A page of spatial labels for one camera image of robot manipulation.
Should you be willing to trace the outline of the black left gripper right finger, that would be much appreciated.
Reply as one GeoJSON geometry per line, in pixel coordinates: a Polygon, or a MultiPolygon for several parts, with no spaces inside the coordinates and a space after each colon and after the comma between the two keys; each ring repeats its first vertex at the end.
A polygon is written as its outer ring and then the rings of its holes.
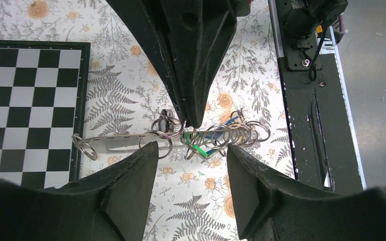
{"type": "Polygon", "coordinates": [[[327,192],[232,145],[227,167],[240,239],[386,240],[386,187],[327,192]]]}

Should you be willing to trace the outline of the blue tag key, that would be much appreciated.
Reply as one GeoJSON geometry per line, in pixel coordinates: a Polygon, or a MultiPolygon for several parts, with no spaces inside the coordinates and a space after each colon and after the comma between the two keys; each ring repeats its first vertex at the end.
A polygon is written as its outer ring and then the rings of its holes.
{"type": "MultiPolygon", "coordinates": [[[[222,125],[228,126],[228,125],[234,123],[238,118],[239,118],[238,116],[235,116],[235,117],[229,119],[227,122],[225,122],[225,123],[222,124],[222,125]]],[[[216,139],[219,139],[219,138],[221,137],[221,135],[224,134],[224,129],[225,129],[225,127],[219,126],[219,127],[217,127],[216,129],[211,130],[211,132],[206,133],[205,136],[204,136],[204,138],[205,138],[205,139],[208,139],[208,140],[216,140],[216,139]]]]}

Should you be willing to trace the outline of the green tag key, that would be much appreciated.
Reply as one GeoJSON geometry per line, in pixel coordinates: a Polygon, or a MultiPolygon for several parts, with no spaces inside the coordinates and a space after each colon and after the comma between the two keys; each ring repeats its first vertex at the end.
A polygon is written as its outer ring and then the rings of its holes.
{"type": "Polygon", "coordinates": [[[206,150],[201,147],[199,145],[201,139],[202,137],[198,133],[187,132],[182,135],[181,140],[187,146],[186,160],[191,159],[193,156],[207,160],[217,151],[216,149],[206,150]]]}

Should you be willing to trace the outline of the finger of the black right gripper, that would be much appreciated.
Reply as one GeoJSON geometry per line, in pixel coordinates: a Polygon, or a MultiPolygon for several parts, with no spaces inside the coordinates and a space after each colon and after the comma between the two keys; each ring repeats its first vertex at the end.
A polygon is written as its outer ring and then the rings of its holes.
{"type": "Polygon", "coordinates": [[[235,1],[166,1],[174,103],[187,126],[202,125],[210,87],[234,37],[235,1]]]}
{"type": "Polygon", "coordinates": [[[139,43],[165,85],[178,119],[186,120],[169,42],[162,1],[107,0],[139,43]]]}

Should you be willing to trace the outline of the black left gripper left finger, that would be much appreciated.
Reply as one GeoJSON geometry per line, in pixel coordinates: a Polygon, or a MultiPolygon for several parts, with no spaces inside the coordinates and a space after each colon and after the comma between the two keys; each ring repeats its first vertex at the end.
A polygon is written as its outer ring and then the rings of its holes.
{"type": "Polygon", "coordinates": [[[0,240],[142,240],[157,164],[150,142],[58,189],[0,179],[0,240]]]}

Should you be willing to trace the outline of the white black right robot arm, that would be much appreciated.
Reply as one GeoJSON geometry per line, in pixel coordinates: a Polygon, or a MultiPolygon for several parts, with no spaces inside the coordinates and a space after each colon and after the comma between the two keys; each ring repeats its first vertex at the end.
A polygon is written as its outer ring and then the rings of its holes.
{"type": "MultiPolygon", "coordinates": [[[[335,58],[314,56],[317,26],[329,27],[347,1],[269,1],[275,31],[276,65],[284,110],[299,125],[309,116],[314,127],[347,126],[335,58]],[[311,81],[300,46],[316,67],[311,81]]],[[[200,128],[210,88],[236,34],[239,17],[250,15],[251,1],[109,1],[162,80],[175,113],[186,127],[200,128]]]]}

